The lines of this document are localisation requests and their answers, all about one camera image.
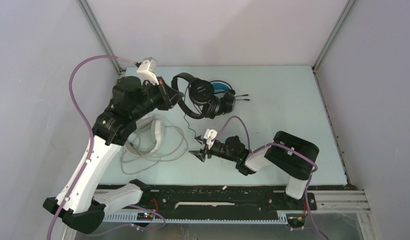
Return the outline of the small black headphones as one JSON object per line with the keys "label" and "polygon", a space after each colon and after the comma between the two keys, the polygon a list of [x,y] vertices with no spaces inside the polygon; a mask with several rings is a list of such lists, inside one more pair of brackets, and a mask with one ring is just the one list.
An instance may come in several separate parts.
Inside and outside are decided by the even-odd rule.
{"label": "small black headphones", "polygon": [[175,90],[179,90],[179,79],[187,81],[188,96],[192,103],[196,106],[203,106],[201,113],[195,113],[181,99],[178,101],[178,105],[187,116],[200,120],[203,118],[214,119],[223,114],[222,100],[214,94],[215,89],[209,81],[182,72],[172,78],[171,87]]}

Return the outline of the white gaming headphones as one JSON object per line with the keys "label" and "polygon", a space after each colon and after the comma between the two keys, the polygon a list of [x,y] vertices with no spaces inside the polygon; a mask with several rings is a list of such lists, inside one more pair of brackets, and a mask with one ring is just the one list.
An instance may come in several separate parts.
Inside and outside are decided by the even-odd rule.
{"label": "white gaming headphones", "polygon": [[[179,135],[179,142],[173,149],[164,152],[163,147],[174,136],[168,132],[175,132]],[[189,149],[189,143],[184,131],[174,125],[169,119],[162,115],[148,115],[137,122],[137,130],[131,134],[124,145],[120,155],[119,166],[124,175],[133,176],[145,172],[159,163],[169,163],[178,160]],[[133,167],[134,163],[145,161],[149,166],[142,166],[141,169],[129,171],[125,167]]]}

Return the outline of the large black blue headphones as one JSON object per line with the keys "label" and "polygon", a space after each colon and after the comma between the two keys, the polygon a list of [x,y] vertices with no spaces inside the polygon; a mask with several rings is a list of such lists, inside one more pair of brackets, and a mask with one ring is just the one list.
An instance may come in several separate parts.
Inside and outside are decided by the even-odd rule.
{"label": "large black blue headphones", "polygon": [[202,115],[205,118],[214,119],[216,116],[231,113],[235,108],[236,97],[249,96],[249,94],[236,96],[236,91],[226,81],[212,80],[210,83],[214,93],[202,108]]}

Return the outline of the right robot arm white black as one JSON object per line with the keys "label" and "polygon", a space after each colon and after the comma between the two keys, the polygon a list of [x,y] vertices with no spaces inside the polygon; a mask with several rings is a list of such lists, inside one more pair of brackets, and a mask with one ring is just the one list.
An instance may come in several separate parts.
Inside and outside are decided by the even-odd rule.
{"label": "right robot arm white black", "polygon": [[284,204],[297,209],[304,202],[304,193],[312,175],[318,170],[316,160],[320,149],[313,143],[284,131],[278,131],[272,142],[255,150],[249,150],[239,136],[230,136],[224,142],[216,139],[218,133],[207,129],[203,136],[197,136],[203,148],[191,150],[190,154],[201,162],[218,157],[235,163],[243,175],[253,175],[259,170],[274,165],[288,174]]}

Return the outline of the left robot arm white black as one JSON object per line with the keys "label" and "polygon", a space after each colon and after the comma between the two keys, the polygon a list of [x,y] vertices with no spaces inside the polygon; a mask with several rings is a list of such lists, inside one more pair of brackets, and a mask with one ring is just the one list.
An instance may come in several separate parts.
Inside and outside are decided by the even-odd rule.
{"label": "left robot arm white black", "polygon": [[137,121],[153,110],[172,109],[183,93],[168,86],[163,78],[157,84],[136,76],[120,78],[112,88],[109,105],[89,131],[86,151],[67,185],[56,197],[48,197],[44,209],[82,234],[93,233],[109,214],[151,202],[150,187],[140,180],[95,196],[108,165],[137,129]]}

